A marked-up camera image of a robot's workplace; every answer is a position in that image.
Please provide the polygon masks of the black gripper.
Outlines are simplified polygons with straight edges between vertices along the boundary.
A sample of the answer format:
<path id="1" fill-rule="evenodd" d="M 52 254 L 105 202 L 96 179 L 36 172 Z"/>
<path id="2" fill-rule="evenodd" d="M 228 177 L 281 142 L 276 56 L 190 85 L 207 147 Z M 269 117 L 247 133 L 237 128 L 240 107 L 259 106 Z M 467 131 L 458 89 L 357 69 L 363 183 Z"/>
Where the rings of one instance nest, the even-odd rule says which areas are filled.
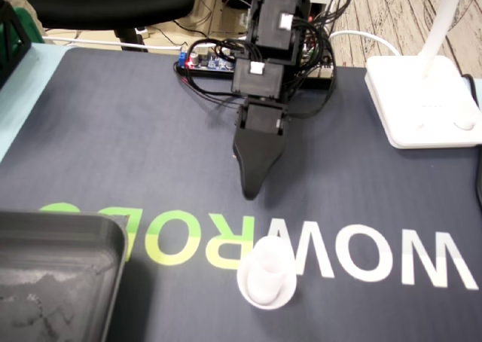
<path id="1" fill-rule="evenodd" d="M 286 146 L 286 104 L 246 99 L 237 110 L 233 152 L 244 198 L 254 200 Z"/>

